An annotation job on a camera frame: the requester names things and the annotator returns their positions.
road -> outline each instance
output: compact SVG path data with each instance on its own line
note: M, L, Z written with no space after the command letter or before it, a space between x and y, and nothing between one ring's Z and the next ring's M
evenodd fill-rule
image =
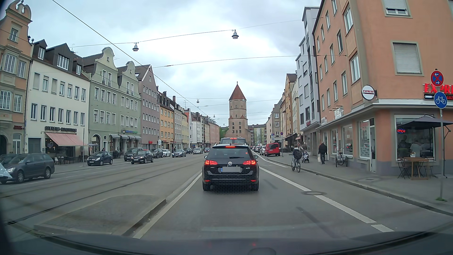
M51 179L0 186L1 209L13 238L24 228L119 195L172 197L131 236L144 240L206 238L350 239L393 231L425 231L450 216L259 158L259 191L203 191L203 155L160 158L146 165L117 160L112 166L60 172Z

white car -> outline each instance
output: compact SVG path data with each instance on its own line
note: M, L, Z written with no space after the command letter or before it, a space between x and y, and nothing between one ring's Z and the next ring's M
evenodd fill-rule
M162 149L162 151L164 152L164 157L169 157L171 155L171 152L169 149Z

stroller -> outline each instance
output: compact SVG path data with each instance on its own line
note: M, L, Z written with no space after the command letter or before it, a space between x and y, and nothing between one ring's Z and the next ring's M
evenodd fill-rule
M302 163L310 163L310 155L308 154L308 151L307 150L303 150L302 151Z

sky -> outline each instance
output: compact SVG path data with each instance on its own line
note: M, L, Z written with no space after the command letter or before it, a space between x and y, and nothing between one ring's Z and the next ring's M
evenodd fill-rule
M176 103L212 117L220 126L228 125L228 98L236 82L247 98L249 125L266 123L281 98L286 73L296 70L298 44L304 36L304 6L320 4L320 0L55 1L113 43L228 29L141 42L137 52L132 51L133 43L117 44L134 61L113 45L77 47L108 42L52 0L24 0L31 8L29 35L35 41L45 39L49 47L67 43L79 56L97 54L109 46L117 67L128 61L151 64L154 74L165 82L155 77L159 91L176 95ZM297 21L246 28L289 20ZM232 29L238 39L231 37ZM160 67L265 56L290 57Z

cafe table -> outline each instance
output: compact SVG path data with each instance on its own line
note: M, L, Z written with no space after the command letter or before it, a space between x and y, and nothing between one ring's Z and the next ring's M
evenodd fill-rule
M404 157L404 160L410 161L411 164L412 164L412 174L411 174L411 177L410 177L411 180L428 180L429 179L428 176L421 177L421 174L420 174L420 168L422 167L423 162L429 162L429 159L424 158L424 157ZM419 173L419 176L417 178L414 177L414 162L420 162L421 163L417 167L417 171Z

